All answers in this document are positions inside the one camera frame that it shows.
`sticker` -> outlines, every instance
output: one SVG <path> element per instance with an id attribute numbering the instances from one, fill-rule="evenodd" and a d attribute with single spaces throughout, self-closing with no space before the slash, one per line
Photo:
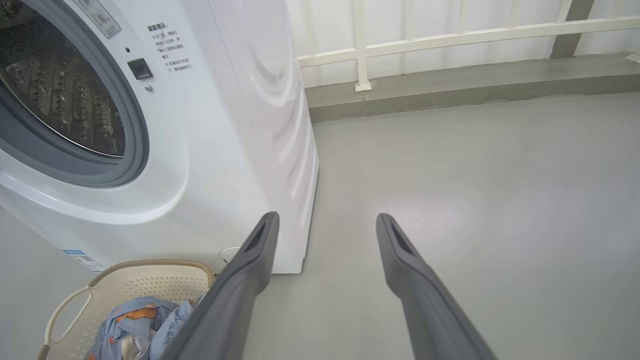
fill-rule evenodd
<path id="1" fill-rule="evenodd" d="M 95 272 L 96 274 L 99 274 L 107 270 L 106 267 L 100 265 L 100 263 L 90 258 L 89 256 L 87 256 L 87 254 L 85 254 L 84 252 L 81 252 L 80 250 L 62 250 L 62 251 L 71 255 L 74 259 L 78 260 L 80 264 L 84 265 L 85 268 L 91 270 L 92 272 Z"/>
<path id="2" fill-rule="evenodd" d="M 74 0 L 107 38 L 120 31 L 120 26 L 98 0 Z"/>
<path id="3" fill-rule="evenodd" d="M 178 30 L 164 22 L 147 25 L 147 30 L 156 53 L 168 72 L 193 69 Z"/>

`basket handle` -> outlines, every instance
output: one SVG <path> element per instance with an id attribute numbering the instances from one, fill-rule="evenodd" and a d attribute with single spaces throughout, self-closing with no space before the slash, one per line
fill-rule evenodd
<path id="1" fill-rule="evenodd" d="M 87 305 L 89 305 L 89 301 L 91 301 L 91 298 L 92 298 L 91 290 L 93 290 L 93 288 L 91 286 L 85 286 L 84 288 L 81 288 L 80 290 L 76 290 L 71 295 L 69 295 L 65 300 L 63 300 L 60 303 L 60 305 L 58 305 L 56 310 L 53 312 L 53 314 L 49 318 L 49 323 L 47 324 L 47 329 L 44 332 L 44 343 L 46 345 L 57 344 L 57 343 L 61 342 L 65 338 L 65 336 L 67 336 L 67 334 L 69 333 L 69 330 L 71 330 L 71 328 L 76 324 L 76 322 L 78 321 L 78 318 L 80 318 L 80 315 L 82 315 L 82 313 L 84 313 L 84 309 L 86 309 Z M 60 313 L 62 313 L 62 310 L 73 299 L 75 299 L 76 297 L 78 297 L 78 296 L 80 296 L 80 295 L 82 295 L 84 293 L 88 293 L 89 294 L 89 298 L 87 299 L 87 301 L 82 306 L 82 309 L 80 309 L 80 311 L 76 315 L 76 318 L 74 319 L 74 321 L 72 321 L 71 324 L 69 325 L 69 327 L 67 327 L 67 330 L 65 330 L 65 333 L 62 334 L 60 339 L 58 339 L 57 341 L 54 341 L 53 338 L 51 338 L 51 334 L 53 333 L 53 325 L 56 323 L 56 320 L 60 316 Z"/>

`perforated basket side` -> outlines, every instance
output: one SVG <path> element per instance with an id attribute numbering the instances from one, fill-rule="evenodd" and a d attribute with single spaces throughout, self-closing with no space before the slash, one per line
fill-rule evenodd
<path id="1" fill-rule="evenodd" d="M 64 338 L 54 342 L 47 337 L 38 358 L 84 360 L 100 324 L 114 307 L 142 296 L 179 304 L 202 295 L 213 281 L 211 269 L 197 261 L 140 260 L 112 266 L 89 283 L 85 292 L 90 299 Z"/>

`glossy floor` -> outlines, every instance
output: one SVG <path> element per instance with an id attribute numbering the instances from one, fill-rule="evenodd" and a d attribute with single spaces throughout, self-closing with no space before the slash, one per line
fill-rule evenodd
<path id="1" fill-rule="evenodd" d="M 395 216 L 500 359 L 637 359 L 640 94 L 314 126 L 307 259 L 275 275 L 245 359 L 412 359 L 376 215 Z"/>

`basket rim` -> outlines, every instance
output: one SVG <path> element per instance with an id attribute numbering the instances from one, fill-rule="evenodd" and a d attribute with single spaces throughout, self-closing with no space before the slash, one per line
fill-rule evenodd
<path id="1" fill-rule="evenodd" d="M 124 268 L 134 268 L 139 266 L 188 266 L 192 268 L 198 268 L 204 271 L 207 274 L 207 288 L 211 288 L 213 282 L 215 280 L 215 276 L 213 275 L 213 271 L 205 264 L 200 261 L 194 260 L 179 260 L 179 259 L 148 259 L 148 260 L 134 260 L 134 261 L 125 261 L 124 263 L 115 264 L 107 270 L 101 272 L 98 276 L 93 278 L 89 282 L 87 286 L 94 288 L 98 282 L 103 280 L 110 274 L 114 272 L 124 269 Z"/>

